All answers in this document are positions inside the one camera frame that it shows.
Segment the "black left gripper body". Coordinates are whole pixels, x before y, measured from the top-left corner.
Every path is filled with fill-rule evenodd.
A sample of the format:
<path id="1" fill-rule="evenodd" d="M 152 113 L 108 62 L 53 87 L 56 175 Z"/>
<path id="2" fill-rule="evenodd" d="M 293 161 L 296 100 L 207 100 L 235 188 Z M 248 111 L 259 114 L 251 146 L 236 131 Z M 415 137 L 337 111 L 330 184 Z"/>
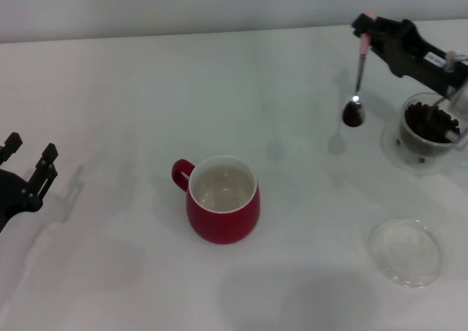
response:
<path id="1" fill-rule="evenodd" d="M 8 221 L 28 209 L 28 183 L 20 176 L 0 170 L 0 232 Z"/>

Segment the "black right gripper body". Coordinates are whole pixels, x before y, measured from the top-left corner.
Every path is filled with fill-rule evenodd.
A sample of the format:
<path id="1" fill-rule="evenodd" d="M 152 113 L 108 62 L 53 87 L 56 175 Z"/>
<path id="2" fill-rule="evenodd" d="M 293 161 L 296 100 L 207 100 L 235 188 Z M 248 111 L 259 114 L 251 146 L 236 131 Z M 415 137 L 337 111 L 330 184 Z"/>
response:
<path id="1" fill-rule="evenodd" d="M 411 77 L 441 96 L 449 96 L 463 87 L 463 64 L 446 72 L 445 54 L 422 38 L 410 20 L 401 21 L 401 38 L 392 39 L 393 54 L 389 66 L 397 77 Z"/>

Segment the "pink handled metal spoon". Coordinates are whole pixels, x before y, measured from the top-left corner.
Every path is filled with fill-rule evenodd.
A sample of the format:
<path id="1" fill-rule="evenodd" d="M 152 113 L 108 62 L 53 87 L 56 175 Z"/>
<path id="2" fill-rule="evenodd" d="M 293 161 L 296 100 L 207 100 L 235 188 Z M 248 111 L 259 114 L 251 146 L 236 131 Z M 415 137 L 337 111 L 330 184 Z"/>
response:
<path id="1" fill-rule="evenodd" d="M 368 34 L 360 35 L 360 50 L 359 50 L 359 62 L 358 62 L 358 76 L 355 84 L 355 95 L 348 101 L 343 109 L 342 120 L 349 127 L 358 127 L 363 124 L 365 119 L 365 112 L 361 99 L 359 97 L 359 91 L 361 89 L 361 82 L 363 78 L 363 72 L 366 63 L 366 57 L 369 51 L 370 37 Z"/>

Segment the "red ceramic mug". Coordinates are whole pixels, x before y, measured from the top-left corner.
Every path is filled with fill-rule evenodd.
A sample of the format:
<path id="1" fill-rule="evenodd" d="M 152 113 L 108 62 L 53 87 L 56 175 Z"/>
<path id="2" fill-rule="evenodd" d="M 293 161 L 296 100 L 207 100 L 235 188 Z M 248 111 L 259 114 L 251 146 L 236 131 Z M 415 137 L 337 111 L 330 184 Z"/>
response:
<path id="1" fill-rule="evenodd" d="M 244 239 L 260 217 L 260 188 L 252 168 L 232 156 L 213 156 L 198 165 L 176 161 L 173 182 L 186 192 L 186 214 L 204 240 L 231 244 Z"/>

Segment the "clear glass cup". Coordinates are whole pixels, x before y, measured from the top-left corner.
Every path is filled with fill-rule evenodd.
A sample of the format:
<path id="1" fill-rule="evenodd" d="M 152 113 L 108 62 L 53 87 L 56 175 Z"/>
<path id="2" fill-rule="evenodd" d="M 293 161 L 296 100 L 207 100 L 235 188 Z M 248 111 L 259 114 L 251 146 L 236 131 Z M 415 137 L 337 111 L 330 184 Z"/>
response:
<path id="1" fill-rule="evenodd" d="M 399 141 L 420 158 L 438 157 L 453 151 L 468 132 L 468 120 L 457 116 L 450 103 L 437 94 L 411 96 L 401 107 Z"/>

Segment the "glass saucer under cup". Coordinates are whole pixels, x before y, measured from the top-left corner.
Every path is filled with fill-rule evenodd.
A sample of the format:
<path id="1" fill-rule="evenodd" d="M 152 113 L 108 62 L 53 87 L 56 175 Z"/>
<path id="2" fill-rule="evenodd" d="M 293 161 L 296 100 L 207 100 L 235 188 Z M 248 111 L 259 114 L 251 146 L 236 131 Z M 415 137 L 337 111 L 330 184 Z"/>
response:
<path id="1" fill-rule="evenodd" d="M 468 147 L 457 151 L 453 144 L 424 141 L 408 130 L 397 118 L 387 123 L 382 131 L 381 146 L 385 156 L 397 167 L 417 176 L 438 173 L 468 174 Z"/>

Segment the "clear glass spoon saucer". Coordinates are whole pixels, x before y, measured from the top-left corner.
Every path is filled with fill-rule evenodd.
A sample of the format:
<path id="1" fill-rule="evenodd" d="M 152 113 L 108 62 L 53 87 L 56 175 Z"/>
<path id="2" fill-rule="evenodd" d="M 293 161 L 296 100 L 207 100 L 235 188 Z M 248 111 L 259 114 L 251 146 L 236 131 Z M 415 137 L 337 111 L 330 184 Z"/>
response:
<path id="1" fill-rule="evenodd" d="M 369 235 L 368 252 L 383 275 L 409 288 L 432 285 L 444 270 L 442 241 L 420 220 L 394 218 L 375 227 Z"/>

